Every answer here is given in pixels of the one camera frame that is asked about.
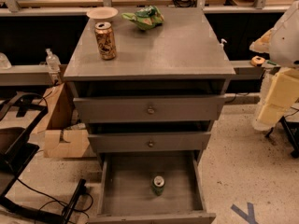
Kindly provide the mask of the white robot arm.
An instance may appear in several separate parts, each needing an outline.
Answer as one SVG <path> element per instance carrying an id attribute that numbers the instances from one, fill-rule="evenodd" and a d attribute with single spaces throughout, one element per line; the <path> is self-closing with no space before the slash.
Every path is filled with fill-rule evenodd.
<path id="1" fill-rule="evenodd" d="M 299 98 L 299 1 L 293 2 L 274 27 L 252 42 L 249 49 L 268 53 L 269 61 L 279 68 L 274 75 L 265 75 L 252 121 L 255 130 L 266 131 Z"/>

